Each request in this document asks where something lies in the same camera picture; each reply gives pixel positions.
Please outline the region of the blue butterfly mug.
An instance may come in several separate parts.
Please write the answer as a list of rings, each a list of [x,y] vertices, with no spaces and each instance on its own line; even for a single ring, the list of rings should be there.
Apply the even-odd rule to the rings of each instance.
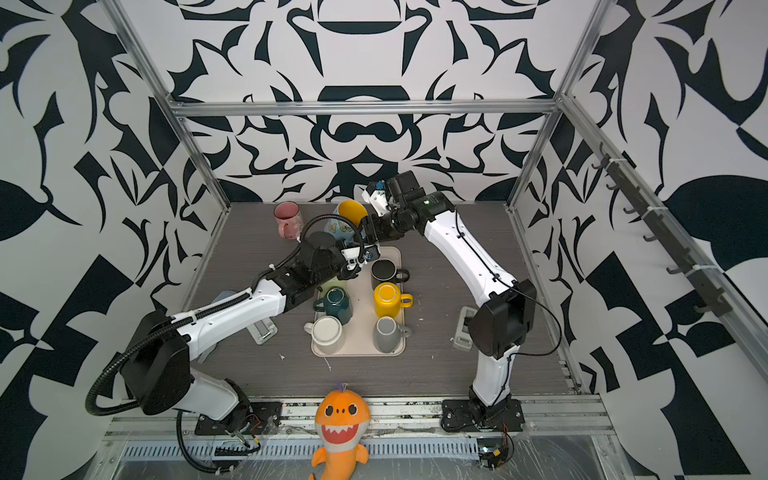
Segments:
[[[361,220],[368,215],[368,212],[361,203],[355,200],[345,200],[337,205],[334,214],[346,218],[356,227],[359,227]],[[332,234],[336,239],[349,240],[354,236],[354,232],[349,225],[338,219],[329,219],[324,230]]]

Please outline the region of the pink ghost pattern mug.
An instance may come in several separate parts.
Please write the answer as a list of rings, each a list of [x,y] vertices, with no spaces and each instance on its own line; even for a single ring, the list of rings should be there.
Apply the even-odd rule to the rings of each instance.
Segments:
[[[300,207],[293,201],[278,204],[274,209],[278,234],[286,240],[296,240],[304,228]]]

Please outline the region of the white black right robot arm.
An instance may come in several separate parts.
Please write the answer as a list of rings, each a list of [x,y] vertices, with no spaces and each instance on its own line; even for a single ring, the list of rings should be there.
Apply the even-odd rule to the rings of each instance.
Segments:
[[[375,213],[365,226],[378,241],[419,232],[449,261],[465,282],[477,311],[468,333],[478,350],[470,399],[482,413],[506,402],[515,357],[532,328],[536,290],[519,282],[474,238],[456,207],[441,193],[417,190],[400,197],[382,189],[364,192]]]

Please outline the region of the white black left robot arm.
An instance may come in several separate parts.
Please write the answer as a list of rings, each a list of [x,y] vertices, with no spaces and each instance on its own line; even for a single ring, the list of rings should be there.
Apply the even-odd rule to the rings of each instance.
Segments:
[[[356,278],[379,254],[375,244],[346,245],[326,232],[313,232],[240,292],[172,316],[146,315],[126,351],[86,394],[86,411],[107,417],[135,408],[146,415],[177,410],[242,428],[250,409],[247,395],[232,380],[193,370],[192,361],[246,327],[312,299],[322,284]]]

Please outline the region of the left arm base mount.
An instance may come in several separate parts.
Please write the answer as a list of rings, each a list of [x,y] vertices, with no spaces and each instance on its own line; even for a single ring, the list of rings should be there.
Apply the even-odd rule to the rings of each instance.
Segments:
[[[238,431],[243,435],[261,435],[280,425],[282,407],[283,403],[278,401],[257,401],[249,407],[236,408],[223,420],[200,415],[194,433],[197,436],[216,436]]]

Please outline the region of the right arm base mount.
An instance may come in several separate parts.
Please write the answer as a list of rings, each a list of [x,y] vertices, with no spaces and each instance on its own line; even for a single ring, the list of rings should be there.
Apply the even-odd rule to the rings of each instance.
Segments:
[[[521,432],[526,422],[521,402],[507,395],[492,407],[480,400],[443,400],[440,425],[446,432]]]

